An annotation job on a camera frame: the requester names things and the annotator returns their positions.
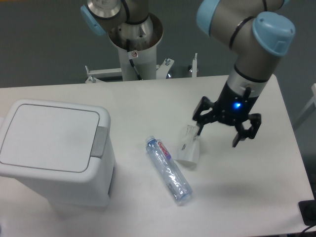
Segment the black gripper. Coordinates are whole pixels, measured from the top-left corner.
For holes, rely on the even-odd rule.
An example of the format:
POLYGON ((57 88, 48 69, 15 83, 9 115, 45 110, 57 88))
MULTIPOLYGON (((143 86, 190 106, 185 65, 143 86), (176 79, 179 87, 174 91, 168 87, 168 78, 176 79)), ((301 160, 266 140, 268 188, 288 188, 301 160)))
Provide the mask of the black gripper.
POLYGON ((204 125, 219 121, 220 123, 235 126, 237 134, 232 146, 235 148, 239 141, 246 138, 254 139, 261 125, 261 114, 249 114, 257 97, 251 97, 251 87, 247 86, 239 95, 230 89, 226 83, 216 102, 211 102, 203 96, 193 113, 193 120, 197 122, 200 136, 204 125), (243 123, 250 121, 251 126, 245 129, 243 123))

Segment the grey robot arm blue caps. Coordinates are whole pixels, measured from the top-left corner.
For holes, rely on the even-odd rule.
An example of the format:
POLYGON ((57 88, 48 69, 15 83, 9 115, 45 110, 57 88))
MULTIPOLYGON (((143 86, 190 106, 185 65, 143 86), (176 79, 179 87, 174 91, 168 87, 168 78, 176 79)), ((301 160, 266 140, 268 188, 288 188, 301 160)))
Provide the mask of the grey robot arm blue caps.
MULTIPOLYGON (((197 105, 193 120, 199 129, 213 122, 234 126, 233 146, 256 136, 261 115, 251 109, 295 36, 293 23, 277 14, 284 5, 283 0, 201 3, 198 27, 234 51, 237 60, 218 100, 202 97, 197 105)), ((92 32, 108 34, 118 49, 124 80, 157 78, 156 47, 163 27, 146 0, 89 0, 80 11, 92 32)))

